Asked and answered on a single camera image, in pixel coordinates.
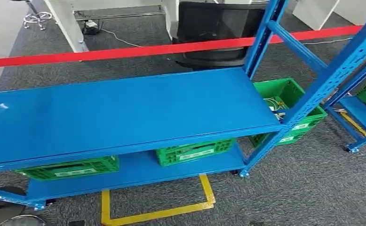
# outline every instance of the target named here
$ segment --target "red barrier tape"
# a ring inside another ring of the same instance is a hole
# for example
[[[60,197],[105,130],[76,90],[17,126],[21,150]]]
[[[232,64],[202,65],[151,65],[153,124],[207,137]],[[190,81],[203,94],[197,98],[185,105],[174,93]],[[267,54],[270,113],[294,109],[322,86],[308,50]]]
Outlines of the red barrier tape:
[[[323,29],[320,31],[294,32],[291,34],[297,40],[309,40],[309,39],[319,39],[319,38],[327,38],[341,35],[352,35],[356,34],[361,29],[361,27],[362,26],[345,26],[345,27]],[[57,53],[57,54],[46,54],[36,56],[16,56],[16,57],[0,58],[0,67],[63,63],[63,62],[73,62],[80,60],[91,61],[91,60],[104,60],[114,58],[143,57],[151,55],[184,53],[200,50],[219,49],[219,48],[236,48],[243,46],[252,46],[254,40],[255,38],[239,38],[239,39],[193,42],[193,43],[174,44],[174,45],[107,49],[107,50],[97,50],[82,53]],[[282,40],[276,35],[273,35],[270,41],[270,43],[281,43],[281,42]]]

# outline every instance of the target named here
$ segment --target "chair base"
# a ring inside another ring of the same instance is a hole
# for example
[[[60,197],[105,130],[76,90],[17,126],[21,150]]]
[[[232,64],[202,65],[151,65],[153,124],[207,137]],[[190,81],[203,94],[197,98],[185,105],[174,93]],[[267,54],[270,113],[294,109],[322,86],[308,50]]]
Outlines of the chair base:
[[[38,24],[40,30],[45,30],[44,23],[53,18],[53,15],[48,12],[31,13],[24,17],[24,28],[29,28],[29,24]]]

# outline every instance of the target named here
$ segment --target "shelf board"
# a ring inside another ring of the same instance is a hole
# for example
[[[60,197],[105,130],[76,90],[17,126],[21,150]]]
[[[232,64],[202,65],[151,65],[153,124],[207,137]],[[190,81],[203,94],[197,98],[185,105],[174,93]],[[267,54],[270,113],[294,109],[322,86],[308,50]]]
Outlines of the shelf board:
[[[202,173],[238,170],[245,166],[242,151],[237,144],[225,153],[166,167],[160,166],[154,150],[120,155],[119,163],[120,169],[116,173],[44,182],[31,179],[27,199],[60,198],[193,177]]]
[[[340,104],[354,120],[366,129],[366,104],[355,96],[342,98]]]
[[[0,92],[0,170],[283,127],[241,67]]]

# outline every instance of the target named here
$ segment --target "black office chair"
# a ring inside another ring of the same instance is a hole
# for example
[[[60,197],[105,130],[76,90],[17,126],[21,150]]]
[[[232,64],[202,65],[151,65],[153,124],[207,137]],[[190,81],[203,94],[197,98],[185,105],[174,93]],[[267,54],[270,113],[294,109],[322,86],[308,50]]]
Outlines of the black office chair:
[[[261,23],[266,4],[214,4],[180,2],[177,39],[173,43],[253,37]],[[191,68],[243,65],[248,47],[187,52],[176,62]]]

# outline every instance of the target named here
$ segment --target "blue shelf upright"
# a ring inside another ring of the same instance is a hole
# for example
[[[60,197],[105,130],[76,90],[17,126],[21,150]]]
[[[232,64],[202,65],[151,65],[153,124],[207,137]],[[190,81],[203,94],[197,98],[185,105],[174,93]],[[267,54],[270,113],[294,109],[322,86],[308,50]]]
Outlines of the blue shelf upright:
[[[0,92],[0,171],[118,155],[115,173],[54,181],[31,179],[27,195],[0,200],[45,208],[47,199],[139,186],[203,173],[242,177],[366,59],[366,25],[326,65],[279,24],[288,0],[270,0],[243,67]],[[280,122],[252,77],[272,34],[318,78]],[[154,149],[272,133],[245,158],[238,145],[169,167]]]
[[[347,145],[350,153],[359,152],[359,148],[366,144],[366,136],[361,137],[347,121],[338,114],[333,106],[339,104],[346,112],[366,130],[366,104],[356,96],[348,93],[366,78],[366,64],[357,71],[331,98],[326,101],[323,108],[329,112],[345,129],[356,139],[353,144]]]
[[[262,24],[254,45],[249,50],[249,61],[245,70],[250,79],[254,76],[260,60],[268,46],[272,34],[278,35],[291,50],[293,50],[312,70],[317,73],[317,79],[306,89],[305,95],[286,112],[282,130],[268,136],[264,142],[246,160],[246,167],[240,176],[249,175],[254,167],[291,129],[306,115],[308,115],[321,101],[347,78],[356,68],[366,60],[366,24],[330,62],[325,64],[315,54],[296,40],[290,33],[278,24],[287,0],[271,0],[263,17]]]

